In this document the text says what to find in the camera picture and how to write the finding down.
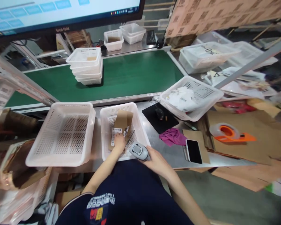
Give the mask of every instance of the floor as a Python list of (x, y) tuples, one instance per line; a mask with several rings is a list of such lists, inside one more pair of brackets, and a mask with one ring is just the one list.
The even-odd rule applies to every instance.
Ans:
[[(180, 179), (209, 219), (233, 225), (281, 224), (281, 197), (266, 190), (253, 192), (213, 176), (185, 170)], [(166, 181), (162, 179), (168, 191)]]

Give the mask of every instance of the phone screen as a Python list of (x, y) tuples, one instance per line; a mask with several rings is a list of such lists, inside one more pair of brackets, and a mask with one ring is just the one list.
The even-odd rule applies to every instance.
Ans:
[(190, 156), (190, 161), (193, 163), (202, 164), (201, 153), (199, 149), (199, 144), (197, 141), (186, 140), (188, 154)]

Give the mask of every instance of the orange tape dispenser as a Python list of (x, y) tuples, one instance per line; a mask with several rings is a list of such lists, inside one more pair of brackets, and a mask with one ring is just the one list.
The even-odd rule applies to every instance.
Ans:
[(215, 139), (221, 142), (251, 142), (256, 138), (248, 133), (240, 133), (235, 127), (227, 123), (210, 126), (209, 131)]

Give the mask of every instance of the black mouse pad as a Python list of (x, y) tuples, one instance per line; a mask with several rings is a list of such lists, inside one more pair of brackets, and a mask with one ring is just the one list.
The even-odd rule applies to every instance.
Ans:
[[(165, 117), (167, 116), (167, 121), (165, 120), (165, 117), (163, 120), (158, 119), (157, 114), (155, 112), (156, 108), (160, 108), (164, 112)], [(156, 103), (144, 109), (142, 113), (159, 134), (179, 124), (178, 120), (173, 117), (170, 111), (164, 108), (160, 103)]]

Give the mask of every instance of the packing tape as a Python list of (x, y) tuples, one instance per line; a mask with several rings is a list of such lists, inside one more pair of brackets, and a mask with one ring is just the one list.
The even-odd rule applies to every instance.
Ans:
[(239, 131), (228, 123), (218, 123), (215, 125), (211, 125), (209, 127), (209, 131), (214, 137), (218, 136), (228, 136), (232, 139), (239, 139), (240, 133)]

